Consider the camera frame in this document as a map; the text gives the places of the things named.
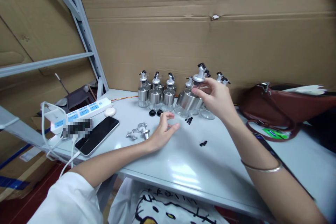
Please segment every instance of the white t-shirt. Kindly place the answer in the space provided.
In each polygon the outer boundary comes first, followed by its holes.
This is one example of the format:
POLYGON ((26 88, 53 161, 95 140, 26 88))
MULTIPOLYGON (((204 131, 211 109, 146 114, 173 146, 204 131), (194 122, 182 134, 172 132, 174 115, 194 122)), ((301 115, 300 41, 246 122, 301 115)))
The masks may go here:
MULTIPOLYGON (((228 222, 214 206, 126 178, 111 206, 114 223, 228 222)), ((28 224, 103 223, 94 188, 78 173, 65 173, 52 187, 28 224)))

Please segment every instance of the green card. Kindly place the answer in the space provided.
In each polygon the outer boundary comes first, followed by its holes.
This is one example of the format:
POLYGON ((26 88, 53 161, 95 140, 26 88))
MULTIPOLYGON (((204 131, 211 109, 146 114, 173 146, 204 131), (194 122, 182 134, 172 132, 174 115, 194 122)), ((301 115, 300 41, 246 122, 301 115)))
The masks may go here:
POLYGON ((265 128, 263 129, 270 137, 275 138, 275 139, 288 139, 289 138, 289 133, 288 132, 283 132, 283 131, 278 131, 275 129, 268 129, 265 128))

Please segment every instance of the hand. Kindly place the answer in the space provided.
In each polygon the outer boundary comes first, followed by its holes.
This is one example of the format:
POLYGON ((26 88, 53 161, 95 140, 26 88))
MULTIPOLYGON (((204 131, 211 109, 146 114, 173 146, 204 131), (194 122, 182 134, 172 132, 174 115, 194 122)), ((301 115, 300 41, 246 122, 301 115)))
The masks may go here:
POLYGON ((160 116, 159 126, 156 128, 154 133, 144 141, 150 152, 157 151, 168 143, 172 135, 179 129, 180 124, 170 125, 168 124, 169 119, 174 119, 175 115, 172 112, 164 112, 160 116))
POLYGON ((206 78, 203 86, 208 87, 203 89, 193 88, 192 92, 201 97, 207 109, 221 119, 222 122, 237 115, 227 86, 212 78, 206 78))

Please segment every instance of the silver bangle bracelet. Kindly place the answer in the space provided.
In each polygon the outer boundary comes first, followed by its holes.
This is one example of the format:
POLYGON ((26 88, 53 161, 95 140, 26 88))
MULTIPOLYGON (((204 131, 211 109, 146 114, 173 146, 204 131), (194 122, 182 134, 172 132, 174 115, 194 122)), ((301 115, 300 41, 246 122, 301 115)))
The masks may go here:
POLYGON ((277 171, 279 171, 283 166, 282 166, 282 163, 281 163, 281 161, 280 161, 279 159, 277 159, 277 161, 278 161, 279 165, 278 165, 277 167, 275 167, 274 169, 258 169, 258 168, 255 168, 255 167, 252 167, 252 166, 249 166, 249 165, 245 164, 245 163, 243 162, 243 160, 241 159, 242 164, 243 164, 246 168, 248 168, 248 169, 250 169, 250 170, 255 170, 255 171, 258 171, 258 172, 265 172, 265 173, 272 173, 272 172, 277 172, 277 171))

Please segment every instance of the blue tape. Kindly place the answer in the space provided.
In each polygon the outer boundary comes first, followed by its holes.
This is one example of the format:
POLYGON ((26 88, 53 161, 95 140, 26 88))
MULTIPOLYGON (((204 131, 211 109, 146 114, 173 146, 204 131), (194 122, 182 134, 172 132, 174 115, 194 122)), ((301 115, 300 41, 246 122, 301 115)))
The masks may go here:
POLYGON ((12 188, 15 190, 23 190, 29 184, 30 182, 0 176, 0 187, 12 188))
MULTIPOLYGON (((44 131, 45 134, 47 134, 50 131, 50 128, 46 129, 44 131)), ((26 146, 22 147, 20 150, 18 150, 14 155, 12 155, 10 158, 8 158, 5 162, 0 164, 0 170, 4 168, 7 164, 9 164, 14 158, 19 156, 22 152, 24 152, 26 149, 28 149, 31 145, 27 144, 26 146)), ((30 182, 16 180, 14 178, 8 178, 0 176, 0 187, 5 188, 12 188, 15 190, 23 190, 29 185, 30 182)))

